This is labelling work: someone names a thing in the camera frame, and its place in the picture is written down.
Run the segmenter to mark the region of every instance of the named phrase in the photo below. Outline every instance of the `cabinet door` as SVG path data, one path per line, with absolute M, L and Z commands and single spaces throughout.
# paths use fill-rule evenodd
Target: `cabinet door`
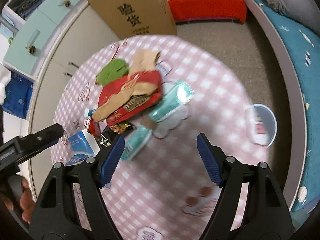
M 31 158 L 30 163 L 35 193 L 38 197 L 44 181 L 52 168 L 50 148 Z
M 44 44 L 57 27 L 39 10 L 35 10 L 24 26 L 13 39 L 4 61 L 28 75 L 32 75 L 34 64 L 41 53 Z M 26 46 L 36 47 L 34 55 L 29 53 Z
M 69 1 L 71 5 L 66 7 L 64 1 Z M 59 24 L 68 14 L 74 5 L 80 0 L 45 0 L 38 9 L 42 11 L 55 24 Z
M 118 40 L 105 21 L 88 6 L 63 37 L 53 60 L 65 67 L 68 62 L 81 66 L 100 49 Z
M 52 125 L 60 97 L 71 78 L 64 73 L 73 75 L 76 70 L 73 66 L 65 68 L 53 60 L 50 62 L 37 95 L 31 126 L 33 130 L 40 131 Z

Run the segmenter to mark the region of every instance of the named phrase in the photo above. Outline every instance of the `blue blanket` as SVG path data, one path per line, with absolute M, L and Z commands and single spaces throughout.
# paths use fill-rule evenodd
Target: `blue blanket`
M 306 103 L 307 154 L 298 197 L 292 211 L 299 210 L 320 195 L 320 37 L 305 26 L 261 5 L 281 39 L 294 68 Z

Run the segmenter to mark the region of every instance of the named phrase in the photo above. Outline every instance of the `bed frame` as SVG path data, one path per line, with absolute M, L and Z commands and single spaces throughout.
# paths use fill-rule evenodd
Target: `bed frame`
M 291 210 L 299 190 L 307 151 L 307 122 L 304 100 L 295 68 L 277 30 L 254 0 L 244 0 L 244 2 L 261 25 L 272 46 L 287 88 L 291 112 L 292 144 L 289 171 L 283 194 L 289 210 Z

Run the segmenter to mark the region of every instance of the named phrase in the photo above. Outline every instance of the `drawer handle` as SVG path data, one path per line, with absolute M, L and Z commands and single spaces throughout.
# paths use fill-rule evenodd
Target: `drawer handle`
M 76 68 L 79 68 L 79 66 L 74 64 L 72 61 L 68 61 L 68 65 L 72 65 L 72 66 L 75 66 Z
M 61 0 L 58 6 L 65 6 L 66 8 L 69 8 L 71 6 L 70 0 Z
M 36 47 L 33 45 L 33 43 L 35 42 L 39 34 L 40 31 L 35 30 L 26 44 L 26 49 L 29 51 L 30 55 L 34 55 L 36 53 Z
M 68 73 L 68 72 L 64 72 L 63 74 L 64 74 L 65 76 L 72 77 L 72 75 L 71 75 L 70 73 Z

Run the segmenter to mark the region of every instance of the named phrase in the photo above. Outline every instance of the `drawer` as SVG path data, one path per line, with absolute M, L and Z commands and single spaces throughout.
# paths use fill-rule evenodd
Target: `drawer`
M 38 9 L 58 25 L 72 9 L 72 7 L 76 5 L 80 0 L 69 0 L 71 2 L 70 7 L 66 7 L 63 3 L 64 1 L 65 0 L 45 0 L 38 7 Z
M 100 49 L 118 40 L 105 21 L 88 6 L 63 37 L 53 60 L 65 67 L 68 62 L 81 66 Z
M 41 49 L 56 27 L 42 12 L 35 10 L 13 39 L 4 61 L 31 75 Z M 34 55 L 29 54 L 26 49 L 26 46 L 30 45 L 36 47 Z
M 52 125 L 54 113 L 70 78 L 65 72 L 73 75 L 77 68 L 65 68 L 55 61 L 51 61 L 40 85 L 36 98 L 32 119 L 32 130 L 40 131 Z

